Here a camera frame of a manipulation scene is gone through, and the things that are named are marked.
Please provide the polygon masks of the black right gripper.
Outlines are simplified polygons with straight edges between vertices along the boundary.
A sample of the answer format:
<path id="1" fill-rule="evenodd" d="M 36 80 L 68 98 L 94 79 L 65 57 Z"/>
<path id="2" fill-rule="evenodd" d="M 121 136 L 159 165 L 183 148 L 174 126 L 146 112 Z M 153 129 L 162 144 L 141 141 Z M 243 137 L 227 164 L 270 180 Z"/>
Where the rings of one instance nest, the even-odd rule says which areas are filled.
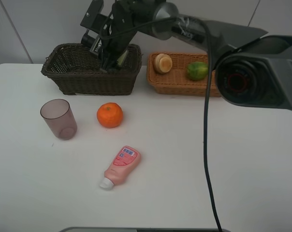
<path id="1" fill-rule="evenodd" d="M 137 32 L 155 37 L 156 2 L 154 0 L 116 0 L 103 20 L 98 33 L 101 47 L 98 58 L 100 71 L 121 70 L 118 59 Z"/>

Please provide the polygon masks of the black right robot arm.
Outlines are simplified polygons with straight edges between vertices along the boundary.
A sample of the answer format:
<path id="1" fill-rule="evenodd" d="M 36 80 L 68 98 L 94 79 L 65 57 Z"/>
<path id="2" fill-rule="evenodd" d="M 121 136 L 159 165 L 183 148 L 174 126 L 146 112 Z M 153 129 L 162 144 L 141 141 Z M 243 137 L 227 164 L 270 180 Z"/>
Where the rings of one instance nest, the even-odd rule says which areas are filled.
<path id="1" fill-rule="evenodd" d="M 292 36 L 181 14 L 164 0 L 117 0 L 103 22 L 102 41 L 141 32 L 171 37 L 208 54 L 220 95 L 229 103 L 292 111 Z"/>

